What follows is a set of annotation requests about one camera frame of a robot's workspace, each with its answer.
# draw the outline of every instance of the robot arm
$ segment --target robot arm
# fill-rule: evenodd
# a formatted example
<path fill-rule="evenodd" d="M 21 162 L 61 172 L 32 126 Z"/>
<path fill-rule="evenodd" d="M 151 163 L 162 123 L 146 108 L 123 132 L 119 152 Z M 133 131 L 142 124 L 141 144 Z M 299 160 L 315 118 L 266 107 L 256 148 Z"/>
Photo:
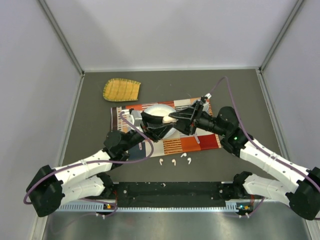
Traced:
<path fill-rule="evenodd" d="M 318 185 L 320 185 L 320 169 L 315 167 L 309 170 L 293 164 L 249 135 L 252 142 L 270 156 L 262 153 L 239 128 L 239 122 L 232 107 L 221 108 L 216 117 L 204 111 L 208 98 L 210 98 L 209 94 L 193 105 L 165 117 L 131 110 L 129 120 L 131 125 L 141 129 L 154 142 L 162 139 L 171 128 L 185 135 L 195 134 L 197 128 L 218 134 L 223 137 L 220 142 L 226 151 L 258 166 L 278 180 L 243 172 L 237 174 L 233 181 L 239 186 L 239 191 L 282 202 L 308 220 L 313 220 L 319 215 L 320 193 L 302 175 L 287 166 L 298 169 Z M 67 168 L 64 166 L 51 169 L 48 165 L 42 167 L 27 188 L 28 192 L 43 177 L 52 175 L 29 194 L 38 216 L 47 216 L 61 204 L 88 196 L 107 199 L 112 193 L 113 183 L 105 172 L 119 167 L 129 157 L 127 150 L 143 140 L 142 135 L 134 130 L 128 133 L 110 131 L 104 142 L 105 148 L 94 155 L 70 164 Z"/>
<path fill-rule="evenodd" d="M 320 217 L 320 193 L 308 180 L 309 178 L 320 186 L 320 169 L 315 167 L 310 170 L 289 162 L 251 135 L 246 136 L 239 128 L 239 121 L 232 107 L 221 108 L 217 117 L 210 116 L 203 111 L 206 101 L 207 98 L 202 97 L 192 106 L 170 113 L 169 117 L 177 119 L 175 128 L 186 135 L 194 134 L 196 128 L 200 128 L 222 136 L 220 142 L 226 151 L 258 166 L 278 180 L 261 178 L 251 173 L 244 173 L 240 176 L 242 179 L 236 176 L 234 182 L 238 181 L 248 194 L 280 201 L 307 220 Z"/>

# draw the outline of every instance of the white plate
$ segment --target white plate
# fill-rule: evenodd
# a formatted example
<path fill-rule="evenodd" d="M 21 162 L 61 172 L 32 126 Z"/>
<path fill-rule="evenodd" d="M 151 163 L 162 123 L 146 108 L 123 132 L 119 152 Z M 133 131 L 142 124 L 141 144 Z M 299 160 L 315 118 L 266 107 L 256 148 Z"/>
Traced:
<path fill-rule="evenodd" d="M 155 104 L 153 106 L 148 107 L 144 110 L 145 113 L 153 115 L 153 116 L 160 116 L 164 117 L 169 115 L 170 113 L 174 113 L 176 110 L 168 105 L 165 104 Z M 170 131 L 164 136 L 164 139 L 170 137 L 172 134 L 176 132 L 175 128 L 171 128 Z"/>

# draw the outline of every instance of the gray table surface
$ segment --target gray table surface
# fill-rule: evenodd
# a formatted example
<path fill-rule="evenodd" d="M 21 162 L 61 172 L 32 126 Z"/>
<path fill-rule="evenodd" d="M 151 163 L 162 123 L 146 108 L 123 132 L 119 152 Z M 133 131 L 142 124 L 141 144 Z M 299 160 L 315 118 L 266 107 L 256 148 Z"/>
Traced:
<path fill-rule="evenodd" d="M 228 76 L 231 89 L 246 130 L 258 141 L 280 153 L 267 106 L 254 69 L 134 71 L 86 73 L 77 104 L 63 165 L 86 158 L 104 147 L 110 130 L 110 108 L 128 104 L 143 104 L 195 98 L 205 95 L 222 77 Z M 138 101 L 110 102 L 103 98 L 103 89 L 111 78 L 126 78 L 141 82 Z M 231 106 L 225 82 L 211 98 L 213 113 Z M 137 164 L 124 164 L 109 172 L 114 182 L 199 182 L 232 181 L 235 174 L 249 171 L 268 177 L 258 167 L 232 156 L 225 150 L 212 149 L 188 153 L 188 165 L 180 154 L 167 155 L 163 165 L 159 157 Z M 171 162 L 176 159 L 176 166 Z"/>
<path fill-rule="evenodd" d="M 43 240 L 311 240 L 306 221 L 274 202 L 263 203 L 249 219 L 217 212 L 118 212 L 105 220 L 79 218 L 83 214 L 53 213 Z"/>

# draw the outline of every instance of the dark gray tabletop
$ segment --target dark gray tabletop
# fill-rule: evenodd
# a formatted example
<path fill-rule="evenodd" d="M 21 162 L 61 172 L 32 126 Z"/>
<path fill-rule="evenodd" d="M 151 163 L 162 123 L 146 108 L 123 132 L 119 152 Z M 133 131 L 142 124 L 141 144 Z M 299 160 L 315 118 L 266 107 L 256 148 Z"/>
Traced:
<path fill-rule="evenodd" d="M 254 69 L 134 71 L 86 73 L 77 104 L 63 165 L 86 158 L 104 147 L 110 128 L 110 108 L 128 104 L 196 98 L 207 94 L 222 77 L 228 76 L 231 89 L 246 130 L 258 141 L 280 153 L 267 106 Z M 103 89 L 111 78 L 141 82 L 138 101 L 110 102 L 103 98 Z M 223 106 L 231 106 L 225 82 L 216 89 L 211 105 L 216 114 Z M 232 181 L 235 174 L 249 171 L 268 177 L 258 167 L 232 156 L 225 150 L 212 149 L 188 153 L 188 165 L 181 154 L 152 157 L 137 164 L 124 164 L 109 172 L 114 182 L 199 182 Z M 176 159 L 176 166 L 171 162 Z"/>

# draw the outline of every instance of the gray wall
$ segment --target gray wall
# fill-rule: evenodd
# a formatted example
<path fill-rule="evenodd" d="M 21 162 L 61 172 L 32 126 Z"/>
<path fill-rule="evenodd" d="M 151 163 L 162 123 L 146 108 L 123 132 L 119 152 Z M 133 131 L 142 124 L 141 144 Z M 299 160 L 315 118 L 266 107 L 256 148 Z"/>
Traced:
<path fill-rule="evenodd" d="M 320 1 L 307 0 L 265 77 L 292 161 L 320 167 Z"/>
<path fill-rule="evenodd" d="M 35 0 L 0 4 L 0 239 L 24 240 L 35 211 L 25 190 L 57 164 L 80 77 Z"/>
<path fill-rule="evenodd" d="M 260 66 L 296 1 L 47 3 L 81 66 L 103 72 Z"/>

